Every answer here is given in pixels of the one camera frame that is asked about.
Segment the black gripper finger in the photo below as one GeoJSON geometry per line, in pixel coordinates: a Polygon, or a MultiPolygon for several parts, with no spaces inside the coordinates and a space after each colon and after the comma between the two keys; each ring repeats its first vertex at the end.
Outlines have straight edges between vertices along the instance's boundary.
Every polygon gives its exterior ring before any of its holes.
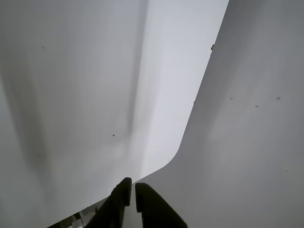
{"type": "Polygon", "coordinates": [[[136,210],[144,228],[186,228],[178,213],[148,184],[135,184],[136,210]]]}
{"type": "Polygon", "coordinates": [[[130,206],[132,179],[124,178],[112,190],[110,196],[97,210],[86,228],[121,228],[124,219],[124,209],[130,206]]]}

